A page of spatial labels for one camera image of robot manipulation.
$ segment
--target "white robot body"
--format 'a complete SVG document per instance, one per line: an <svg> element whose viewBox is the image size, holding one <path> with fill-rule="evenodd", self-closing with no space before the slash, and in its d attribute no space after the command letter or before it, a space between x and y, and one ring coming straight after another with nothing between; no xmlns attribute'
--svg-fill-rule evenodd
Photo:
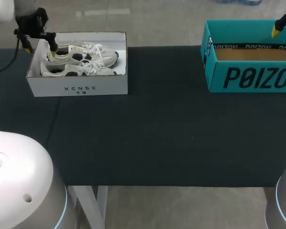
<svg viewBox="0 0 286 229"><path fill-rule="evenodd" d="M0 0L0 23L13 20L14 15L14 0Z"/></svg>
<svg viewBox="0 0 286 229"><path fill-rule="evenodd" d="M75 229L71 198L47 151L0 132L0 229Z"/></svg>

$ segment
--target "table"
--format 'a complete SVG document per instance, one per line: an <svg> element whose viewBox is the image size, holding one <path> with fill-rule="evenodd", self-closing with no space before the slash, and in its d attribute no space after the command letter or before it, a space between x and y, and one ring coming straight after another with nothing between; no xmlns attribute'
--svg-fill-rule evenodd
<svg viewBox="0 0 286 229"><path fill-rule="evenodd" d="M129 95L34 98L21 53L0 74L0 130L39 141L67 185L275 185L286 94L209 93L200 46L131 47L128 61Z"/></svg>

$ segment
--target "open shoe box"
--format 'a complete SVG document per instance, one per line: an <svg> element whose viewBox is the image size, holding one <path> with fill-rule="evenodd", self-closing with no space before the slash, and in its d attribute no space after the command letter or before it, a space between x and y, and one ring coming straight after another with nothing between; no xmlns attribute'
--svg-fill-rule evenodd
<svg viewBox="0 0 286 229"><path fill-rule="evenodd" d="M201 47L211 92L286 92L286 26L275 20L207 20Z"/></svg>
<svg viewBox="0 0 286 229"><path fill-rule="evenodd" d="M128 93L126 33L63 32L57 33L56 41L58 44L71 41L92 42L117 51L119 58L113 68L117 75L43 77L40 75L40 65L47 58L48 43L39 40L27 73L27 80L35 97Z"/></svg>

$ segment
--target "sneaker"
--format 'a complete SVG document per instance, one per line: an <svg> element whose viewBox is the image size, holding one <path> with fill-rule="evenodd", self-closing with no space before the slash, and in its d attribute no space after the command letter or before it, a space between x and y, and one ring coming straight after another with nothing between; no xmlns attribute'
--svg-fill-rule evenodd
<svg viewBox="0 0 286 229"><path fill-rule="evenodd" d="M81 60L79 65L72 64L72 60L61 63L41 62L42 76L79 76L79 75L116 75L111 68L89 60Z"/></svg>
<svg viewBox="0 0 286 229"><path fill-rule="evenodd" d="M74 41L66 45L59 45L55 56L48 49L50 62L66 62L69 59L81 61L98 61L106 68L113 66L118 60L119 54L101 44Z"/></svg>

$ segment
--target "black stripe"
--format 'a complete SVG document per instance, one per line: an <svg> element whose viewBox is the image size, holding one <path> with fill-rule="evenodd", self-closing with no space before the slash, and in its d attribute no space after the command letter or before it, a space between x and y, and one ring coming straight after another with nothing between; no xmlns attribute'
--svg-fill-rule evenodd
<svg viewBox="0 0 286 229"><path fill-rule="evenodd" d="M286 49L286 44L266 43L213 43L215 49Z"/></svg>
<svg viewBox="0 0 286 229"><path fill-rule="evenodd" d="M87 53L85 59L90 61L92 59L92 57L89 55L89 53Z"/></svg>
<svg viewBox="0 0 286 229"><path fill-rule="evenodd" d="M73 59L76 59L77 61L81 61L82 60L82 54L76 53L72 55Z"/></svg>
<svg viewBox="0 0 286 229"><path fill-rule="evenodd" d="M68 72L65 76L78 76L76 72Z"/></svg>

